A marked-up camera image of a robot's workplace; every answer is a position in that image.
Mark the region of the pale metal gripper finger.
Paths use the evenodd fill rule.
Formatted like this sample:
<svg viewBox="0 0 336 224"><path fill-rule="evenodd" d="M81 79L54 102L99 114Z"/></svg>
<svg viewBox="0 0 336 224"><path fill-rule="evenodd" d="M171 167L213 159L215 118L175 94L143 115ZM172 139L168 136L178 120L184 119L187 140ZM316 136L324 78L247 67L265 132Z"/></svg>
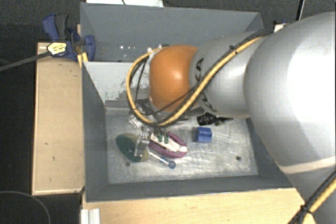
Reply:
<svg viewBox="0 0 336 224"><path fill-rule="evenodd" d="M145 149L148 147L148 145L149 145L149 134L142 133L140 141L140 152L143 153Z"/></svg>
<svg viewBox="0 0 336 224"><path fill-rule="evenodd" d="M137 138L136 142L135 142L135 147L134 147L134 156L135 157L142 157L142 139L141 138Z"/></svg>

